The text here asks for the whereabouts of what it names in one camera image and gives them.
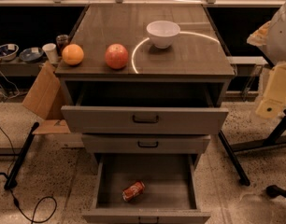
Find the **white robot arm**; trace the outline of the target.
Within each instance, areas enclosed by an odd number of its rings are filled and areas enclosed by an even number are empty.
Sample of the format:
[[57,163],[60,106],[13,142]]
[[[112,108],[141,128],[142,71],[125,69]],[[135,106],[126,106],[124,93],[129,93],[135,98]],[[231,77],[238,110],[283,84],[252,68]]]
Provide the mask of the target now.
[[256,46],[274,64],[264,94],[255,109],[262,119],[272,119],[286,106],[286,2],[253,34],[247,43]]

